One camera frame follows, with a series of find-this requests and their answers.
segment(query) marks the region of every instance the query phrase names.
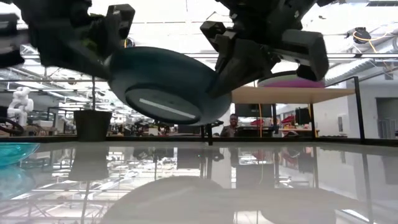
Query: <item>white label strip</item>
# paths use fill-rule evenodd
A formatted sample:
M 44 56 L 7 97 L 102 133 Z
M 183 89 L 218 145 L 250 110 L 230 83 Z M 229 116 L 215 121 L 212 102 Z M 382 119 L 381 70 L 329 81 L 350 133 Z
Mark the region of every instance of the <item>white label strip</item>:
M 159 109 L 162 109 L 162 110 L 166 110 L 168 112 L 175 113 L 175 114 L 187 117 L 187 118 L 191 118 L 191 119 L 195 118 L 195 115 L 188 114 L 188 113 L 185 113 L 185 112 L 173 109 L 173 108 L 169 108 L 168 106 L 160 105 L 158 103 L 154 103 L 154 102 L 151 102 L 149 100 L 145 100 L 145 99 L 141 98 L 141 99 L 139 99 L 139 101 L 140 101 L 140 103 L 145 103 L 146 105 L 154 106 L 156 108 L 159 108 Z

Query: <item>potted plant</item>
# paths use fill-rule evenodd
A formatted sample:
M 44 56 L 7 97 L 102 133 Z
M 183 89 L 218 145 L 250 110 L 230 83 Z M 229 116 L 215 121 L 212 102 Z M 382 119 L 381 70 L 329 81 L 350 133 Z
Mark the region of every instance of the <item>potted plant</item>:
M 93 77 L 92 107 L 90 110 L 74 111 L 77 138 L 84 142 L 105 141 L 112 118 L 112 112 L 97 111 L 95 98 L 95 78 Z

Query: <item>reflective table surface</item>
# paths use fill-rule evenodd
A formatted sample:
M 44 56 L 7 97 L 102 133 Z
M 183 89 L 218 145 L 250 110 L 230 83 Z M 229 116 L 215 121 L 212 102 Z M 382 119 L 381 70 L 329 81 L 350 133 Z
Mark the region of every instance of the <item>reflective table surface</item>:
M 0 168 L 0 223 L 398 223 L 398 149 L 48 143 Z

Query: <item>shelf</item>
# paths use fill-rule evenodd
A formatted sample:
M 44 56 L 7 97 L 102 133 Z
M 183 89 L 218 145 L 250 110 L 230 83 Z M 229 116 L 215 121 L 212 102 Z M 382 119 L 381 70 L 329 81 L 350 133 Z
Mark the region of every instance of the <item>shelf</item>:
M 354 89 L 337 88 L 275 88 L 243 86 L 232 91 L 233 103 L 319 103 L 354 94 Z

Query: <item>person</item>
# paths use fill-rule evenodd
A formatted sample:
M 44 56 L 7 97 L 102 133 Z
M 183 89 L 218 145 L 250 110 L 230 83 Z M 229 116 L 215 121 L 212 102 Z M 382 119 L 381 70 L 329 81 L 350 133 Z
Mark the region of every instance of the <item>person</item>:
M 224 126 L 220 137 L 233 138 L 235 137 L 236 128 L 238 127 L 238 116 L 231 114 L 229 116 L 229 126 Z

